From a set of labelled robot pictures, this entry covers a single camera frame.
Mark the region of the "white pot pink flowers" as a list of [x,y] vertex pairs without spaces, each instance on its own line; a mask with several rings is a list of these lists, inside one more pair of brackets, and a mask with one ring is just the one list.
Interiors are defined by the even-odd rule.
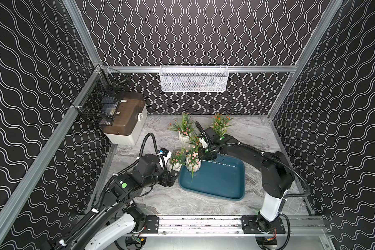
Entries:
[[200,170],[202,161],[199,158],[199,148],[189,150],[185,155],[185,165],[187,170],[191,173],[191,178]]

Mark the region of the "pink flower potted plant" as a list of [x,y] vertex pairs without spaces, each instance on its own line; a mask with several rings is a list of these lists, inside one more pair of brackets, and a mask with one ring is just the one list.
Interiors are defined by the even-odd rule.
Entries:
[[186,154],[187,154],[187,149],[185,148],[176,149],[172,153],[171,159],[167,163],[168,170],[180,171],[182,166],[185,165]]

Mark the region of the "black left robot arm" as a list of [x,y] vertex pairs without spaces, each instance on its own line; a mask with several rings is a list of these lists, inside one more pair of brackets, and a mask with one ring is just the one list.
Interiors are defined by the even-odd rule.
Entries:
[[105,184],[93,208],[58,242],[46,243],[44,250],[104,250],[126,234],[139,234],[152,224],[134,199],[144,196],[143,190],[159,184],[173,186],[179,175],[168,170],[172,153],[155,148],[154,154],[144,154],[148,133],[143,139],[136,161],[121,170]]

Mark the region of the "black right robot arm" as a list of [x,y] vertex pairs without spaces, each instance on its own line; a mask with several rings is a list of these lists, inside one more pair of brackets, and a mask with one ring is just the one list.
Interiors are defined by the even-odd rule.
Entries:
[[262,151],[229,134],[220,136],[211,127],[203,129],[198,121],[195,125],[202,144],[199,159],[216,159],[223,154],[240,159],[260,171],[261,185],[266,194],[255,219],[255,227],[259,232],[269,233],[274,230],[282,215],[285,200],[309,196],[309,184],[288,164],[281,152]]

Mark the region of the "red flower potted plant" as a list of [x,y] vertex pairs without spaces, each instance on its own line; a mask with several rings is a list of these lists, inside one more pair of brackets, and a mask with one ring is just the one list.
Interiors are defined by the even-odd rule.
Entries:
[[192,132],[189,135],[189,141],[188,141],[188,143],[190,145],[192,145],[193,147],[200,147],[200,146],[202,146],[202,144],[200,142],[200,135],[197,134],[196,132]]

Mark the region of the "brown lid storage box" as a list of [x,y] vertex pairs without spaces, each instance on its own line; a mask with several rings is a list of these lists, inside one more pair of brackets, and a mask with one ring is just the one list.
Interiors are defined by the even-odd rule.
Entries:
[[146,102],[143,94],[125,92],[115,111],[111,126],[105,126],[103,133],[113,144],[134,146],[147,118]]

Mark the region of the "back right potted plant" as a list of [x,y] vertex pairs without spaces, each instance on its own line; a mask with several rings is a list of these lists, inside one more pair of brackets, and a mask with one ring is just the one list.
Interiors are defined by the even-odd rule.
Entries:
[[214,132],[222,137],[227,133],[228,127],[230,127],[230,122],[233,120],[233,117],[230,115],[215,114],[211,118],[211,128]]

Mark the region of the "back left potted plant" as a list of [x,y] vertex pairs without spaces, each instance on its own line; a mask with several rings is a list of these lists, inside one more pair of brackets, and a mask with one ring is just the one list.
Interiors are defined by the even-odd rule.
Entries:
[[174,123],[170,123],[168,130],[178,133],[179,141],[189,143],[191,134],[194,131],[194,120],[187,113],[183,113],[180,119],[176,119]]

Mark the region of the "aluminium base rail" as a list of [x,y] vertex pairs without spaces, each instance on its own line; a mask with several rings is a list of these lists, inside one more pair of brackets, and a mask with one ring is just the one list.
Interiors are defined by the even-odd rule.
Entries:
[[148,216],[145,231],[122,236],[124,250],[333,250],[319,216],[280,216],[259,232],[254,216]]

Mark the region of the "teal plastic tray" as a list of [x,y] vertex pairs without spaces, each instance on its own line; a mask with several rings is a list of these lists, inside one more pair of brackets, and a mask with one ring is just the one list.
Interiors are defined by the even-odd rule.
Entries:
[[218,155],[215,160],[202,161],[193,174],[183,167],[179,185],[183,190],[229,201],[245,196],[244,162],[230,156]]

